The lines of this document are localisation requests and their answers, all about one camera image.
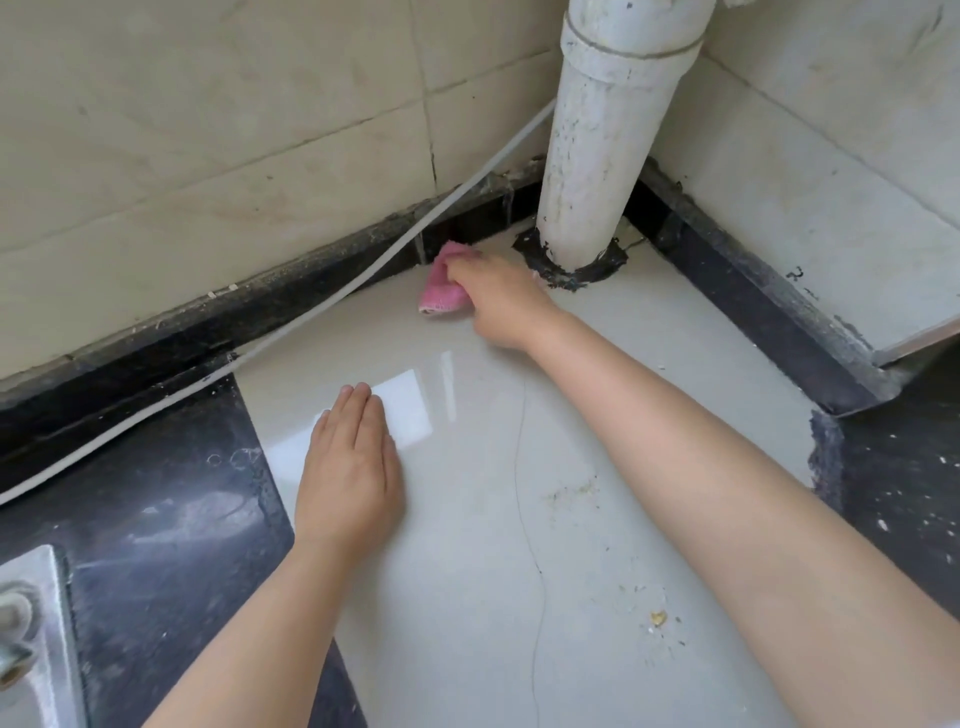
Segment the forearm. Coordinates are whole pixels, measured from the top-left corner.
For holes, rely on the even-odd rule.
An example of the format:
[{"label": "forearm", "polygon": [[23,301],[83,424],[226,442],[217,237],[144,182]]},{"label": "forearm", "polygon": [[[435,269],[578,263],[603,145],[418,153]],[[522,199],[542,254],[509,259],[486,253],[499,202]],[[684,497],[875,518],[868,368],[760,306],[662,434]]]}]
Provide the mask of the forearm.
[{"label": "forearm", "polygon": [[[569,315],[539,330],[528,352],[801,721],[960,717],[949,687],[960,678],[956,623],[789,473]],[[876,700],[882,691],[901,697]]]},{"label": "forearm", "polygon": [[348,577],[344,559],[294,546],[147,727],[305,726]]}]

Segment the crack in floor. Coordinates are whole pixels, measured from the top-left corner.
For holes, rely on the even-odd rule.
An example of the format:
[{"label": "crack in floor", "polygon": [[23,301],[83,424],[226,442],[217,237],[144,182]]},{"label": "crack in floor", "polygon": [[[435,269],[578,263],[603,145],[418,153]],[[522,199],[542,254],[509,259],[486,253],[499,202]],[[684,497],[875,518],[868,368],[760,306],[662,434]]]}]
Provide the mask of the crack in floor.
[{"label": "crack in floor", "polygon": [[540,568],[540,562],[537,561],[537,554],[534,553],[533,545],[530,543],[530,535],[527,533],[527,524],[523,520],[523,509],[520,508],[520,490],[517,485],[516,464],[520,459],[520,441],[523,439],[523,423],[527,417],[527,380],[523,379],[523,401],[520,405],[520,427],[516,434],[516,452],[514,453],[514,496],[516,497],[516,514],[520,518],[520,528],[523,529],[523,538],[527,542],[527,550],[530,551],[530,558],[534,561],[534,567],[540,575],[540,588],[543,591],[543,607],[540,610],[540,623],[537,625],[537,638],[534,640],[534,654],[530,660],[530,693],[534,698],[534,708],[537,712],[537,728],[540,728],[540,702],[537,700],[537,653],[540,651],[540,634],[543,632],[543,619],[546,617],[546,581],[543,579],[543,570]]}]

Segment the person's left arm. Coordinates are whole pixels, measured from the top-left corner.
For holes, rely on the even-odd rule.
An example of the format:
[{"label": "person's left arm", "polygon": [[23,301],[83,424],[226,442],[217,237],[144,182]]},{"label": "person's left arm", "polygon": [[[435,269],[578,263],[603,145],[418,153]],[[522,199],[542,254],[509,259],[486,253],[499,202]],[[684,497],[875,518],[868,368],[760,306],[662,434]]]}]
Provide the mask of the person's left arm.
[{"label": "person's left arm", "polygon": [[146,728],[305,726],[350,575],[403,510],[396,445],[370,387],[313,430],[290,553],[167,694]]}]

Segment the glossy floor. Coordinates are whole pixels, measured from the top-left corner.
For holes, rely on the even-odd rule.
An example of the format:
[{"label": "glossy floor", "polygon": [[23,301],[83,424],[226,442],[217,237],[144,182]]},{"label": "glossy floor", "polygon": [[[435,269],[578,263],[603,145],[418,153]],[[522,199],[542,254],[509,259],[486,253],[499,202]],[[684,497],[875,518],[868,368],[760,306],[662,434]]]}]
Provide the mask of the glossy floor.
[{"label": "glossy floor", "polygon": [[[507,252],[514,232],[482,247]],[[422,318],[425,275],[351,297],[237,375],[291,516],[339,387],[385,401],[408,513],[337,629],[370,725],[791,725],[579,415],[468,318]],[[809,483],[812,405],[649,245],[553,295]]]}]

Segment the hand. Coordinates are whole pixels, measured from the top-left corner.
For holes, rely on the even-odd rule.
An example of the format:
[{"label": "hand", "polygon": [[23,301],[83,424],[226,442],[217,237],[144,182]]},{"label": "hand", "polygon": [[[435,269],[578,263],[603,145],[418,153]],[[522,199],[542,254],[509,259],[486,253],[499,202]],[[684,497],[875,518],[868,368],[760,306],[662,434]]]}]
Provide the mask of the hand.
[{"label": "hand", "polygon": [[476,332],[498,346],[526,351],[531,337],[562,315],[534,274],[498,255],[452,257],[446,270],[473,301]]},{"label": "hand", "polygon": [[294,516],[297,544],[334,549],[355,567],[387,540],[403,500],[383,401],[366,384],[344,387],[310,436]]}]

